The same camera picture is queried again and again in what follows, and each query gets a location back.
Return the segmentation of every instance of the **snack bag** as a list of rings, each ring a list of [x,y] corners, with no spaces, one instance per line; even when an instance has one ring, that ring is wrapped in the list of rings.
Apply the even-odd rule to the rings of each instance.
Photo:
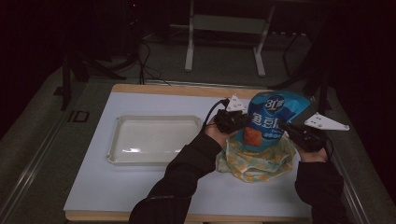
[[[234,139],[249,151],[264,151],[277,144],[283,135],[284,131],[277,127],[277,121],[290,121],[309,105],[305,97],[291,91],[259,92],[247,108],[252,121],[238,131]]]

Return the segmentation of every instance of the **dark background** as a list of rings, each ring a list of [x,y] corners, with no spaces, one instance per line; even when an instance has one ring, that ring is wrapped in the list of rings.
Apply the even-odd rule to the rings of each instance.
[[[111,41],[107,41],[109,36],[106,34],[119,31],[101,29],[109,27],[103,26],[104,23],[130,20],[133,15],[109,20],[96,14],[95,4],[111,8],[111,2],[117,2],[113,11],[117,8],[125,10],[120,6],[128,6],[126,1],[1,1],[0,137],[18,118],[47,76],[61,66],[62,57],[70,45],[77,46],[96,59],[108,59],[109,54],[124,53],[118,51],[121,46],[111,46]],[[187,24],[188,2],[147,0],[141,4],[139,12],[149,29],[167,36],[170,23]],[[203,4],[200,9],[210,11],[213,7]],[[260,15],[260,11],[248,7],[235,10],[235,7],[229,6],[223,10],[224,13],[241,16]],[[293,32],[294,27],[298,30],[296,27],[299,24],[293,24],[298,10],[295,14],[293,11],[296,12],[287,7],[278,10],[271,29]],[[323,56],[329,50],[330,43],[339,41],[337,43],[341,48],[332,67],[330,85],[336,89],[340,103],[356,127],[394,202],[395,15],[395,0],[353,2],[353,7],[328,24],[328,32],[317,48],[317,53]]]

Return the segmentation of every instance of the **black sleeve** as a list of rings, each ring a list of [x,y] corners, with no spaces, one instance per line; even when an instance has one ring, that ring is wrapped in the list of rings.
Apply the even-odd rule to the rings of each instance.
[[[300,162],[295,188],[312,206],[314,223],[351,223],[341,201],[344,178],[332,162]]]
[[[216,169],[220,145],[204,133],[183,147],[148,197],[131,212],[129,223],[184,223],[198,179]]]

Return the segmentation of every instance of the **white tray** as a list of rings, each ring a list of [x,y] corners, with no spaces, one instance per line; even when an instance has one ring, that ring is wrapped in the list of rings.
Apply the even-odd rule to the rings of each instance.
[[[109,162],[116,165],[166,165],[198,134],[195,116],[117,118]]]

